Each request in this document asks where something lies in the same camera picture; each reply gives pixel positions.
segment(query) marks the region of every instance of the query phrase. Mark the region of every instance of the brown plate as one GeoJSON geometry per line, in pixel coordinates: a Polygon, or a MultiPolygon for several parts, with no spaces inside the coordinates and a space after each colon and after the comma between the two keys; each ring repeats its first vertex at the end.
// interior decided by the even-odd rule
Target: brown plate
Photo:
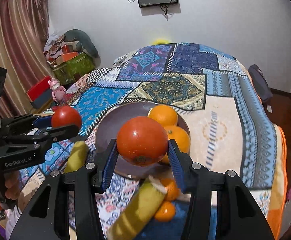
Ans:
{"type": "MultiPolygon", "coordinates": [[[[100,122],[95,134],[95,146],[97,153],[104,152],[111,139],[117,138],[117,134],[121,126],[133,117],[147,116],[151,108],[156,103],[152,102],[136,102],[124,104],[108,115],[100,122]]],[[[189,128],[183,118],[178,114],[178,126],[184,129],[190,136],[189,128]]],[[[150,174],[156,174],[169,169],[168,166],[155,163],[150,166],[135,166],[125,161],[120,155],[115,167],[115,173],[132,179],[145,179],[150,174]]]]}

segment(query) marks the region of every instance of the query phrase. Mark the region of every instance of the striped curtain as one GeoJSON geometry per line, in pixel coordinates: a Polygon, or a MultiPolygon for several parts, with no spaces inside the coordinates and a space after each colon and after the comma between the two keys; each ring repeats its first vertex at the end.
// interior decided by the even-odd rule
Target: striped curtain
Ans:
{"type": "Polygon", "coordinates": [[[43,55],[47,38],[47,0],[0,0],[0,67],[7,69],[2,118],[31,110],[26,92],[51,74],[43,55]]]}

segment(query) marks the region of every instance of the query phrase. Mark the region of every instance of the bed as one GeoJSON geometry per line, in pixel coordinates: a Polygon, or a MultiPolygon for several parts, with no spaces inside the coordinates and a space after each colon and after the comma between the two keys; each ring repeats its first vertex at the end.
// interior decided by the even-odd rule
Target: bed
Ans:
{"type": "MultiPolygon", "coordinates": [[[[68,104],[82,116],[80,134],[87,137],[90,148],[87,162],[97,154],[95,133],[100,121],[117,107],[143,101],[172,106],[188,124],[192,160],[213,171],[236,171],[278,239],[287,187],[285,138],[281,128],[267,118],[247,70],[236,58],[202,44],[147,46],[117,58],[113,68],[81,77],[67,93],[74,94],[68,104]]],[[[21,171],[25,195],[52,170],[64,169],[72,146],[68,140],[55,143],[44,164],[21,171]]],[[[97,195],[104,233],[138,183],[114,174],[107,192],[97,195]]],[[[212,206],[216,203],[213,195],[212,206]]],[[[185,219],[187,198],[177,205],[178,219],[185,219]]],[[[71,239],[75,239],[73,194],[69,222],[71,239]]],[[[153,238],[150,227],[144,230],[137,238],[153,238]]]]}

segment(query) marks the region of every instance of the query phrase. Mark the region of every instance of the white wall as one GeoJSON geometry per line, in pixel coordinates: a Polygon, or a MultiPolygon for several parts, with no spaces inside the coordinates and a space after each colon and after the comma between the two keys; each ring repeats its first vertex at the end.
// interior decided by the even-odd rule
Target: white wall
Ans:
{"type": "Polygon", "coordinates": [[[157,38],[202,43],[257,64],[269,86],[291,92],[290,0],[180,0],[167,21],[158,7],[127,0],[49,0],[53,32],[75,26],[99,51],[101,67],[157,38]]]}

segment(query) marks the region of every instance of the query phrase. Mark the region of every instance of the yellow object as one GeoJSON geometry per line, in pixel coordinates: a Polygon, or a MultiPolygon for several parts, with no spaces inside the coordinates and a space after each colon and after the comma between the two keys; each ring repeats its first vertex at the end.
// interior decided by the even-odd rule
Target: yellow object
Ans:
{"type": "Polygon", "coordinates": [[[166,201],[173,201],[176,200],[177,197],[180,195],[180,189],[174,179],[161,179],[162,185],[164,185],[165,189],[167,190],[167,194],[164,198],[166,201]]]}
{"type": "MultiPolygon", "coordinates": [[[[190,137],[185,130],[176,125],[165,126],[164,128],[168,133],[169,140],[175,139],[181,152],[188,153],[190,151],[190,137]]],[[[162,158],[161,162],[169,164],[167,154],[162,158]]]]}
{"type": "Polygon", "coordinates": [[[156,39],[153,42],[154,45],[167,44],[167,43],[171,43],[171,42],[169,40],[165,40],[165,39],[156,39]]]}
{"type": "Polygon", "coordinates": [[[160,180],[149,176],[109,228],[108,240],[134,239],[161,206],[166,193],[160,180]]]}
{"type": "Polygon", "coordinates": [[[162,126],[177,125],[178,123],[178,114],[172,107],[166,105],[158,105],[150,109],[148,117],[156,120],[162,126]]]}
{"type": "Polygon", "coordinates": [[[169,201],[164,201],[161,207],[155,214],[155,220],[159,222],[169,222],[176,214],[176,208],[174,204],[169,201]]]}
{"type": "Polygon", "coordinates": [[[88,151],[89,147],[84,141],[76,142],[71,150],[64,172],[67,173],[80,169],[85,163],[88,151]]]}

